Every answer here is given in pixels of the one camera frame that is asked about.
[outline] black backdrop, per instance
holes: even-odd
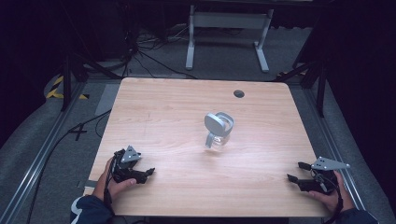
[[[314,61],[327,53],[328,80],[335,99],[394,213],[395,12],[396,1],[343,1],[340,10],[322,15],[301,58],[301,62]]]
[[[103,60],[83,1],[0,1],[0,147],[45,103],[70,49]]]

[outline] metal rail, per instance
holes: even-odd
[[[314,93],[310,89],[303,89],[303,91],[305,97],[308,100],[312,113],[315,114],[315,118],[316,121],[318,122],[319,128],[323,132],[324,138],[326,140],[326,144],[329,146],[333,159],[336,161],[344,162],[338,150],[338,146],[335,144],[334,138],[332,137],[332,132],[330,131],[326,119],[321,118],[317,111],[316,98]],[[346,189],[349,191],[350,196],[356,208],[365,210],[364,204],[361,201],[361,196],[359,195],[358,190],[356,189],[355,181],[353,180],[353,177],[348,171],[348,169],[340,170],[340,173],[344,178],[344,184],[346,186]]]
[[[32,165],[25,173],[23,180],[20,183],[20,186],[18,187],[17,191],[15,192],[11,201],[9,202],[5,212],[0,217],[0,224],[12,223],[16,215],[20,212],[21,206],[25,202],[31,189],[35,185],[35,182],[37,181],[40,172],[44,167],[46,158],[50,154],[52,147],[57,141],[59,131],[62,129],[69,112],[73,108],[73,105],[77,101],[78,97],[81,95],[84,86],[85,83],[80,83],[80,82],[76,83],[76,87],[73,91],[72,101],[70,102],[70,105],[66,108],[64,112],[61,112],[58,118],[55,120],[55,123],[52,129],[50,130],[46,140],[44,141],[43,146],[38,151],[37,155],[35,156],[35,160],[33,161]]]

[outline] table leg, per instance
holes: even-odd
[[[270,9],[267,13],[267,18],[264,21],[264,25],[262,26],[262,37],[259,41],[254,42],[254,47],[256,49],[257,57],[259,58],[260,67],[264,73],[269,72],[267,61],[265,60],[264,52],[262,51],[262,46],[264,45],[265,37],[267,36],[268,29],[270,27],[271,19],[273,16],[274,10]]]
[[[194,62],[194,6],[190,8],[190,40],[189,40],[189,48],[187,50],[187,61],[186,61],[186,69],[191,70],[192,64]]]

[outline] dark background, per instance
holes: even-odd
[[[99,21],[88,10],[94,7],[94,1],[7,0],[0,4],[2,146],[21,122],[45,103],[44,87],[62,69],[69,50],[103,61],[109,55],[121,56],[125,43],[114,39],[116,53],[104,51],[97,34],[105,27],[98,26]],[[140,8],[135,19],[158,36],[164,36],[167,27],[186,22],[189,13],[186,6]],[[327,53],[333,94],[361,154],[393,206],[395,11],[395,1],[347,0],[330,13],[280,9],[273,19],[274,27],[311,27],[317,22],[317,13],[321,14],[302,52],[301,63]],[[122,19],[112,19],[119,26],[113,27],[115,32],[121,31]]]

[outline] black cable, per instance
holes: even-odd
[[[120,63],[118,63],[118,64],[114,64],[114,65],[111,65],[111,66],[109,66],[109,67],[104,67],[106,70],[108,70],[108,71],[114,71],[114,70],[117,70],[117,69],[119,69],[119,68],[121,68],[121,67],[123,67],[125,64],[127,64],[128,63],[128,61],[122,61],[122,62],[120,62]],[[100,71],[98,71],[98,70],[96,70],[96,69],[94,69],[94,68],[90,68],[90,67],[84,67],[85,68],[85,70],[87,71],[87,72],[89,72],[89,73],[100,73]]]
[[[105,69],[99,63],[91,62],[90,60],[86,59],[85,57],[83,57],[83,56],[81,56],[81,55],[79,55],[77,53],[73,53],[72,57],[76,58],[77,60],[79,60],[79,61],[81,61],[83,63],[88,64],[90,67],[96,69],[97,71],[103,73],[104,75],[106,75],[106,76],[108,76],[108,77],[110,77],[112,79],[123,79],[123,77],[120,77],[120,76],[108,71],[107,69]]]
[[[78,30],[77,30],[75,24],[73,23],[72,18],[70,17],[69,13],[67,12],[67,9],[64,6],[64,3],[62,3],[62,0],[58,0],[58,2],[60,3],[60,5],[62,7],[62,10],[66,14],[66,17],[67,17],[68,21],[70,22],[70,25],[73,27],[74,31],[76,32],[76,35],[78,36],[79,40],[81,41],[82,46],[84,47],[85,50],[87,50],[87,53],[92,57],[91,52],[88,50],[87,45],[85,44],[85,42],[82,39],[80,33],[78,32]]]
[[[49,151],[49,154],[48,154],[47,158],[46,158],[45,161],[44,161],[43,168],[41,169],[40,174],[38,175],[37,183],[36,183],[36,186],[35,186],[35,194],[34,194],[34,196],[33,196],[32,202],[31,202],[31,204],[30,204],[29,214],[28,214],[28,217],[27,217],[27,220],[26,220],[26,223],[27,223],[27,224],[30,223],[30,219],[31,219],[32,214],[33,214],[33,209],[34,209],[34,207],[35,207],[35,199],[36,199],[36,197],[37,197],[37,193],[38,193],[38,190],[39,190],[39,187],[40,187],[41,178],[42,178],[42,176],[43,176],[43,174],[44,174],[44,170],[45,170],[46,167],[47,167],[48,161],[50,160],[50,156],[52,155],[52,153],[53,153],[53,151],[55,150],[55,148],[59,145],[59,143],[60,143],[68,134],[70,134],[71,132],[73,132],[75,129],[77,129],[77,128],[79,128],[81,125],[85,125],[85,124],[87,124],[87,123],[89,123],[89,122],[91,122],[91,121],[93,121],[93,120],[95,120],[95,119],[101,118],[102,116],[106,115],[106,114],[109,113],[110,111],[111,111],[111,109],[110,109],[110,110],[107,110],[105,113],[103,113],[103,114],[101,114],[101,115],[99,115],[99,116],[94,117],[93,119],[89,119],[89,120],[87,120],[87,121],[84,121],[84,122],[82,122],[82,123],[76,125],[75,127],[69,129],[60,139],[58,139],[58,141],[56,141],[56,143],[54,144],[54,146],[52,147],[52,149]]]
[[[113,207],[111,206],[111,204],[113,202],[112,202],[112,199],[111,199],[110,191],[108,190],[108,184],[110,183],[110,180],[113,178],[111,173],[114,170],[114,165],[115,165],[114,161],[116,160],[116,158],[117,158],[117,156],[114,155],[113,159],[111,159],[110,166],[108,167],[108,170],[107,170],[105,189],[104,189],[104,192],[103,192],[103,196],[104,196],[103,201],[105,203],[105,206],[108,208],[108,210],[110,210],[110,212],[111,212],[111,214],[113,214],[113,216],[115,216],[115,213],[114,213]]]
[[[95,126],[96,135],[98,135],[100,138],[102,138],[102,135],[100,135],[99,132],[98,132],[98,126],[99,126],[100,121],[101,121],[103,118],[105,118],[105,117],[106,117],[106,116],[103,115],[103,116],[96,122],[96,126]]]
[[[141,45],[141,44],[147,44],[150,42],[156,42],[158,40],[157,37],[155,37],[155,35],[151,35],[150,33],[140,33],[139,37],[136,40],[137,45]]]
[[[327,182],[332,184],[338,194],[338,203],[337,203],[337,206],[335,207],[335,211],[332,214],[332,217],[324,223],[324,224],[332,224],[337,219],[338,215],[340,215],[340,212],[343,209],[344,200],[342,198],[339,186],[335,185],[329,178],[327,178],[324,175],[319,175],[318,178],[322,178],[323,180],[326,180]]]
[[[171,36],[171,38],[182,38],[182,37],[177,37],[177,36],[183,36],[185,35],[188,31],[189,31],[190,26],[186,25],[183,29],[181,29],[180,31],[175,31],[175,34],[169,34],[169,36]]]
[[[149,73],[152,77],[155,77],[154,75],[152,75],[152,74],[150,73],[150,71],[147,69],[147,67],[145,67],[135,56],[134,56],[134,58],[140,63],[140,66],[142,66],[142,68],[146,69],[146,71],[148,71],[148,73]]]
[[[126,63],[125,66],[124,66],[124,70],[123,70],[123,72],[122,72],[122,77],[125,76],[125,72],[127,72],[127,68],[128,68],[128,63]]]
[[[174,70],[174,69],[168,67],[167,65],[165,65],[165,64],[163,64],[163,63],[161,63],[161,62],[159,62],[158,60],[156,60],[156,59],[154,59],[154,58],[148,56],[146,53],[144,53],[144,52],[142,52],[142,51],[140,51],[140,50],[139,50],[139,53],[145,55],[146,57],[150,58],[152,61],[154,61],[154,62],[156,62],[156,63],[159,63],[160,65],[164,66],[165,68],[169,69],[170,71],[172,71],[172,72],[174,72],[174,73],[182,74],[182,75],[185,75],[185,76],[187,76],[187,77],[191,77],[191,78],[193,78],[193,79],[198,79],[197,77],[195,77],[195,76],[193,76],[193,75],[190,75],[190,74],[187,74],[187,73],[183,73],[183,72],[178,72],[178,71],[176,71],[176,70]]]
[[[164,41],[164,42],[162,42],[159,38],[156,38],[155,35],[151,35],[150,37],[147,37],[147,35],[149,35],[149,33],[142,33],[139,35],[139,37],[141,35],[143,35],[145,37],[145,39],[137,41],[137,44],[140,44],[140,46],[138,46],[138,48],[140,50],[149,51],[149,50],[153,50],[153,49],[160,49],[163,46],[168,45],[168,44],[176,43],[180,39],[183,39],[182,37],[177,37],[177,36],[184,35],[184,33],[186,33],[188,31],[187,28],[188,28],[188,26],[186,28],[182,29],[181,31],[177,32],[174,36],[169,37],[169,35],[168,35],[168,37],[166,37],[166,41]],[[151,42],[151,41],[153,42],[151,47],[141,46],[142,44],[145,44],[145,43]]]

